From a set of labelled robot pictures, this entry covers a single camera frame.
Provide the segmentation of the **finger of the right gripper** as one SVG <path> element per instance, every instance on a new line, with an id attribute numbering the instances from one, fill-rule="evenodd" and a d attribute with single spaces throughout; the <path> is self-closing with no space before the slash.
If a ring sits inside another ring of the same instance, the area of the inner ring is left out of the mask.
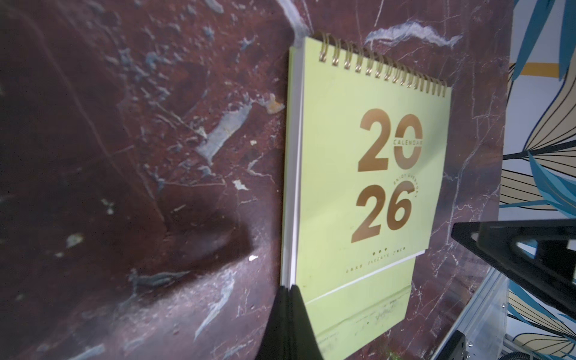
<path id="1" fill-rule="evenodd" d="M 575 220 L 455 223 L 451 237 L 558 311 L 575 318 Z"/>

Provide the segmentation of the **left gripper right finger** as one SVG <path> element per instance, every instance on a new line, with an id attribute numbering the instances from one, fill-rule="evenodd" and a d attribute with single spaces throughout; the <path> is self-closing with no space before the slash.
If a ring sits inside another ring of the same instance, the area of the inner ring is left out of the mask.
<path id="1" fill-rule="evenodd" d="M 300 289 L 289 290 L 288 359 L 323 360 Z"/>

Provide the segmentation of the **green calendar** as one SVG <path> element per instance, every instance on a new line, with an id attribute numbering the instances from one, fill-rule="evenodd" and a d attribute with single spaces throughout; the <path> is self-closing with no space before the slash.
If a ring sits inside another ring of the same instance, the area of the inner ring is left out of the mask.
<path id="1" fill-rule="evenodd" d="M 324 359 L 401 322 L 428 249 L 452 90 L 330 34 L 289 52 L 280 282 Z"/>

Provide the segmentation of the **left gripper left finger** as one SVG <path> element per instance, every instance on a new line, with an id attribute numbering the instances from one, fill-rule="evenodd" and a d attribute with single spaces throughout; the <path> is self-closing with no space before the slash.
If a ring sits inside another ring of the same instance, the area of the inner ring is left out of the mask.
<path id="1" fill-rule="evenodd" d="M 261 345 L 256 360 L 288 359 L 290 355 L 289 334 L 289 290 L 280 286 L 274 297 Z"/>

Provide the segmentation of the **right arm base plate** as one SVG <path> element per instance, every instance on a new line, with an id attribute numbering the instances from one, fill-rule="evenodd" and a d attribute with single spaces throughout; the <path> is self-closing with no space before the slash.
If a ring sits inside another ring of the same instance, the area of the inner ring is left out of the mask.
<path id="1" fill-rule="evenodd" d="M 455 331 L 447 340 L 435 360 L 467 360 L 467 338 L 460 331 Z"/>

